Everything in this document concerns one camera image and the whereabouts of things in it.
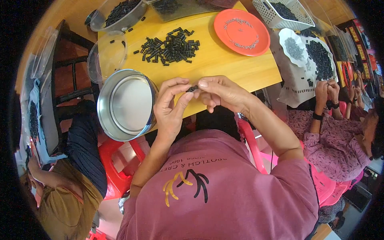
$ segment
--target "fingernail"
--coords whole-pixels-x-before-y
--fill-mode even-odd
[[[185,93],[185,98],[186,98],[188,101],[191,100],[191,99],[193,98],[193,96],[194,96],[194,94],[191,93],[191,92],[187,92],[187,93]]]
[[[206,88],[206,87],[208,87],[208,83],[206,81],[204,81],[204,80],[200,80],[199,81],[199,86],[203,87],[203,88]]]

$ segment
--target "patterned pink blouse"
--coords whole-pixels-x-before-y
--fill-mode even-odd
[[[288,111],[289,127],[304,143],[304,156],[330,179],[355,179],[371,163],[355,135],[363,134],[362,123],[335,120],[325,114],[320,134],[311,133],[312,111]]]

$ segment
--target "black bracelet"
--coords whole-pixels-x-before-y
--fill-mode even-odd
[[[316,113],[313,113],[312,117],[313,117],[313,119],[316,119],[316,120],[319,120],[319,121],[323,120],[323,116],[317,115]]]
[[[340,106],[340,103],[337,103],[337,104],[332,103],[332,108],[333,109],[338,109],[339,106]]]

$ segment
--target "watch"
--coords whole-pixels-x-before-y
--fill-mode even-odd
[[[313,119],[316,119],[316,120],[319,120],[319,121],[323,120],[323,116],[317,115],[316,113],[313,113],[312,117],[313,117]]]

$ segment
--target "metal tin can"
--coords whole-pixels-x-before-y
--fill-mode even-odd
[[[153,106],[158,89],[144,74],[123,69],[112,74],[100,91],[97,112],[104,132],[116,141],[130,141],[156,123]]]

